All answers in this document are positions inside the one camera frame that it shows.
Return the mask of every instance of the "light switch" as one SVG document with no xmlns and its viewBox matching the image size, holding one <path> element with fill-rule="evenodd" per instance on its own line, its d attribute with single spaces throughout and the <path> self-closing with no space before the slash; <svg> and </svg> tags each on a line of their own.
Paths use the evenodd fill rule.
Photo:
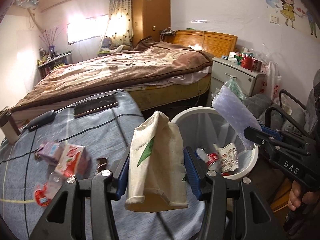
<svg viewBox="0 0 320 240">
<path fill-rule="evenodd" d="M 277 17 L 277 16 L 272 16 L 272 15 L 270 14 L 270 22 L 271 22 L 271 23 L 275 23 L 275 24 L 279 24 L 279 17 Z"/>
</svg>

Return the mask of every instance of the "screw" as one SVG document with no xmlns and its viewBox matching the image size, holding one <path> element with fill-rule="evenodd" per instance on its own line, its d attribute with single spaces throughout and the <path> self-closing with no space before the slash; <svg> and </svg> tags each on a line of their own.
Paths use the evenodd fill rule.
<svg viewBox="0 0 320 240">
<path fill-rule="evenodd" d="M 251 183 L 251 179 L 247 178 L 247 177 L 244 177 L 242 179 L 242 182 L 245 183 L 245 184 L 250 184 Z"/>
<path fill-rule="evenodd" d="M 101 175 L 102 175 L 103 177 L 108 177 L 108 176 L 111 175 L 111 171 L 109 171 L 109 170 L 103 170 L 103 171 L 101 171 Z"/>
<path fill-rule="evenodd" d="M 76 182 L 76 178 L 75 177 L 70 177 L 70 178 L 67 178 L 67 182 L 69 183 L 69 184 L 72 184 L 72 183 L 74 183 L 74 182 Z"/>
<path fill-rule="evenodd" d="M 212 170 L 209 170 L 207 172 L 207 174 L 210 176 L 210 177 L 215 177 L 217 175 L 217 173 L 215 171 L 212 171 Z"/>
</svg>

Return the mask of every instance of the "red jar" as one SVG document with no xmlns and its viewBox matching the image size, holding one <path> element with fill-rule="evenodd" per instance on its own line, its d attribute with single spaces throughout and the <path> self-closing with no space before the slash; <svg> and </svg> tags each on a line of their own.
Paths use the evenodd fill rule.
<svg viewBox="0 0 320 240">
<path fill-rule="evenodd" d="M 244 56 L 241 66 L 246 69 L 252 70 L 252 57 L 248 55 Z"/>
</svg>

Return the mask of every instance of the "wooden wardrobe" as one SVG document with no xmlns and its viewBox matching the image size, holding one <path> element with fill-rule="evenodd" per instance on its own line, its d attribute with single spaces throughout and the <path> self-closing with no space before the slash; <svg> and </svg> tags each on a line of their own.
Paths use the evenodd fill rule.
<svg viewBox="0 0 320 240">
<path fill-rule="evenodd" d="M 160 41 L 159 31 L 170 27 L 170 0 L 132 0 L 133 46 L 151 35 Z"/>
</svg>

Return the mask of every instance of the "white trash can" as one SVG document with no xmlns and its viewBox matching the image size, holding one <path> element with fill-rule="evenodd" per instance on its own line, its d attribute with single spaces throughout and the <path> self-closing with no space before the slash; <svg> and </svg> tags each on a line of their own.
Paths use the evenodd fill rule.
<svg viewBox="0 0 320 240">
<path fill-rule="evenodd" d="M 172 122 L 178 125 L 183 139 L 183 147 L 190 146 L 193 151 L 203 148 L 205 152 L 214 152 L 213 144 L 225 147 L 234 143 L 238 151 L 239 168 L 234 174 L 224 176 L 228 179 L 246 177 L 258 159 L 258 146 L 246 151 L 235 130 L 219 113 L 211 107 L 193 107 L 177 114 Z"/>
</svg>

